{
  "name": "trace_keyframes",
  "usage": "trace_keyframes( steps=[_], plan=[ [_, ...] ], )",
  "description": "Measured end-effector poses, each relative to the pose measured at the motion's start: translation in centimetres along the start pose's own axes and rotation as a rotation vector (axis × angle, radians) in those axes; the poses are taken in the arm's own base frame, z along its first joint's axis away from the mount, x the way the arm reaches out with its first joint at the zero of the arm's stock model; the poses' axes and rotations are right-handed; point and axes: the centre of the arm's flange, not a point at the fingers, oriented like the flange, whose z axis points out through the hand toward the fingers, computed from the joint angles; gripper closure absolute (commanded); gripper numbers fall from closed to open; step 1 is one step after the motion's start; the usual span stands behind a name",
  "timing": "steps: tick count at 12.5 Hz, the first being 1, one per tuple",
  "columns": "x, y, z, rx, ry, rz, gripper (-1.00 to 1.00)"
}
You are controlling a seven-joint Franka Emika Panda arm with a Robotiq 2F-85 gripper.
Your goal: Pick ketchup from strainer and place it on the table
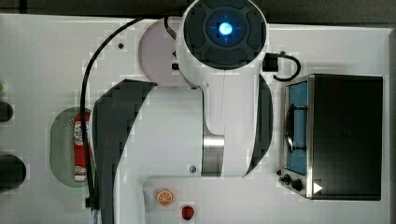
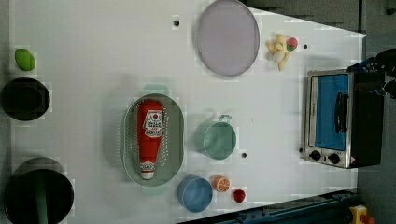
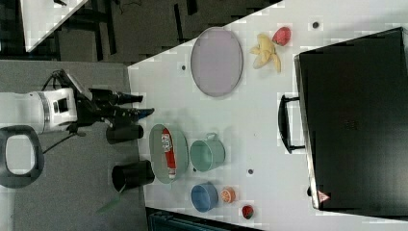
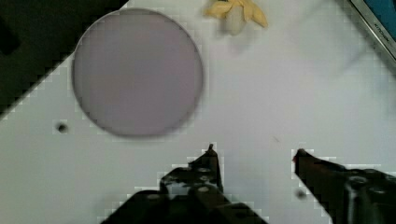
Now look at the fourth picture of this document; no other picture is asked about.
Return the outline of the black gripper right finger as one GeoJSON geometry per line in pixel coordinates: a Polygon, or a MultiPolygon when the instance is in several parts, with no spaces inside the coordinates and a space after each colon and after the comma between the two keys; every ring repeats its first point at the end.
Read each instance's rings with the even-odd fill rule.
{"type": "Polygon", "coordinates": [[[294,173],[332,219],[332,224],[396,224],[396,182],[376,169],[347,169],[300,148],[294,173]]]}

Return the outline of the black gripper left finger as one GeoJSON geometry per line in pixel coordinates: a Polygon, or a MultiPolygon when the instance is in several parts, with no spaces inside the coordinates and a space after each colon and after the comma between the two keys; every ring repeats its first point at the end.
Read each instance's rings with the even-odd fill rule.
{"type": "Polygon", "coordinates": [[[161,178],[157,190],[135,193],[101,224],[267,224],[224,193],[213,147],[161,178]]]}

